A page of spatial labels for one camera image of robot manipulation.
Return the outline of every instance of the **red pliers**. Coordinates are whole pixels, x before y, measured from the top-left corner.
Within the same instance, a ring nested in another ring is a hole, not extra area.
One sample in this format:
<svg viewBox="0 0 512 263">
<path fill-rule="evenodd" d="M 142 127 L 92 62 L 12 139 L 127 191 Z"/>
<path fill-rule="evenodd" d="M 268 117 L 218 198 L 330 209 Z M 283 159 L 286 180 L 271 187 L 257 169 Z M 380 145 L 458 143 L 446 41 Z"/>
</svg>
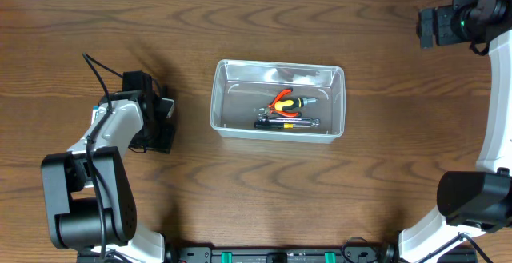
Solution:
<svg viewBox="0 0 512 263">
<path fill-rule="evenodd" d="M 302 114 L 300 112 L 291 113 L 291 112 L 286 112 L 286 111 L 280 110 L 279 108 L 276 109 L 276 107 L 275 107 L 275 104 L 277 102 L 279 102 L 283 96 L 291 93 L 292 91 L 294 91 L 294 89 L 290 87 L 290 88 L 286 88 L 285 90 L 279 92 L 278 96 L 276 96 L 276 98 L 272 101 L 272 103 L 270 103 L 267 107 L 260 108 L 259 111 L 263 111 L 264 114 L 268 114 L 268 115 L 276 113 L 276 114 L 279 114 L 286 118 L 296 118 L 296 117 L 302 116 Z"/>
</svg>

